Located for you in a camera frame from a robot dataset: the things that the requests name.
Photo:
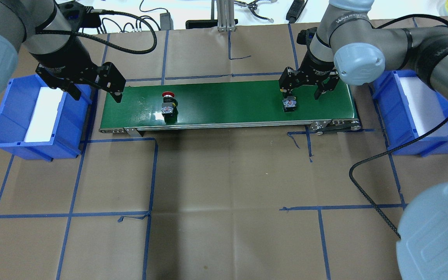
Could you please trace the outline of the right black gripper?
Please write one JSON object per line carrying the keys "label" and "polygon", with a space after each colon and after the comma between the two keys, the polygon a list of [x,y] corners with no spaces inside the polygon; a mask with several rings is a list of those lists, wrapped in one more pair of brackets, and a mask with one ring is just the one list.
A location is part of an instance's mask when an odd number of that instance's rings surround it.
{"label": "right black gripper", "polygon": [[284,93],[284,102],[293,102],[292,90],[300,86],[316,86],[314,99],[319,100],[325,92],[333,91],[340,79],[334,62],[322,61],[308,52],[297,70],[289,66],[284,69],[278,84]]}

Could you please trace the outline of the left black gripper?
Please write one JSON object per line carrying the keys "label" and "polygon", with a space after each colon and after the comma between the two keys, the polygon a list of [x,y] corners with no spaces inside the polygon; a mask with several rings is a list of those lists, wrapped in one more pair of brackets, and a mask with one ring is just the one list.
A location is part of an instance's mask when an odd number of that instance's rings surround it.
{"label": "left black gripper", "polygon": [[35,35],[37,75],[52,89],[59,88],[79,101],[78,85],[89,85],[112,95],[116,103],[123,98],[126,79],[112,62],[96,65],[85,46],[75,35]]}

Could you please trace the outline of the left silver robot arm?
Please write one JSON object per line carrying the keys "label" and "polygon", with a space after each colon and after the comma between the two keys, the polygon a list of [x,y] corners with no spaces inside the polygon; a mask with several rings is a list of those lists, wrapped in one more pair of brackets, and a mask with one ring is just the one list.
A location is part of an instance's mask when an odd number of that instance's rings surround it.
{"label": "left silver robot arm", "polygon": [[38,61],[36,73],[48,87],[79,100],[78,85],[89,85],[121,101],[126,80],[114,64],[92,62],[55,1],[0,0],[0,93],[16,70],[21,47]]}

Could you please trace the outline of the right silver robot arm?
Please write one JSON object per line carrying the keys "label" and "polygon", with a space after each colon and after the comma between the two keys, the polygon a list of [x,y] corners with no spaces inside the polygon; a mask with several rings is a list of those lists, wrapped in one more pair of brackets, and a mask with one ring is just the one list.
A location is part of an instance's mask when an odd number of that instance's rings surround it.
{"label": "right silver robot arm", "polygon": [[[448,100],[448,21],[428,14],[411,14],[373,27],[368,12],[372,0],[331,0],[312,38],[302,42],[307,51],[300,67],[285,68],[279,88],[285,100],[292,90],[316,86],[315,97],[330,91],[339,78],[348,85],[375,81],[386,70],[410,68],[430,89]],[[397,264],[403,280],[448,280],[448,182],[426,189],[411,201],[395,226],[353,176],[356,167],[424,139],[418,139],[355,163],[349,178],[384,219],[399,240]]]}

